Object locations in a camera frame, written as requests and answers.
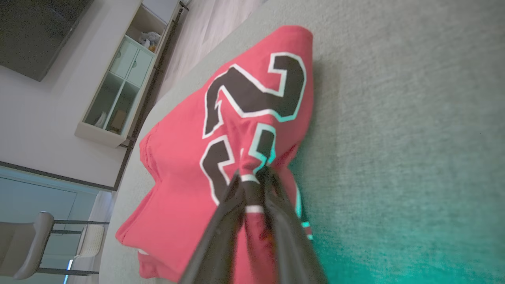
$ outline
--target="gray fabric surface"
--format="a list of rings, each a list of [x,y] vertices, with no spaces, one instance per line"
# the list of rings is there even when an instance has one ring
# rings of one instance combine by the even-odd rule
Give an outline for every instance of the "gray fabric surface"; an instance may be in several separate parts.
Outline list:
[[[269,0],[171,89],[140,136],[280,25],[314,34],[315,107],[292,164],[332,283],[505,282],[505,3]],[[152,187],[138,145],[102,283],[137,283],[114,238]]]

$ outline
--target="black television screen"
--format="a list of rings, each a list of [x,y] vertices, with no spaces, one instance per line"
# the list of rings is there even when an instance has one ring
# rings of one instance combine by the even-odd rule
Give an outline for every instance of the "black television screen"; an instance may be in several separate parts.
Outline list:
[[[0,0],[0,65],[42,81],[93,0]]]

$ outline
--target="folded garment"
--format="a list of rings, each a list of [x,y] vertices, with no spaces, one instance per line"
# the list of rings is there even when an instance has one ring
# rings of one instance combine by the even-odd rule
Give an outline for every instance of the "folded garment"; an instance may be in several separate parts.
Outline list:
[[[237,237],[234,283],[275,283],[274,240],[256,173],[274,168],[302,215],[287,166],[312,106],[312,34],[283,26],[223,65],[161,120],[140,143],[155,186],[116,233],[123,245],[141,249],[140,275],[179,280],[238,170],[247,215]]]

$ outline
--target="gray chair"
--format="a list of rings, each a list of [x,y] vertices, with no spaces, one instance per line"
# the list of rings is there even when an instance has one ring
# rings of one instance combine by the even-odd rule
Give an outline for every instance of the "gray chair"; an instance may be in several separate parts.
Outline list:
[[[40,267],[51,233],[81,234],[81,231],[53,230],[54,224],[108,224],[108,222],[55,220],[47,212],[40,212],[33,223],[0,222],[0,275],[22,280],[36,272],[82,276],[98,274],[97,271]]]

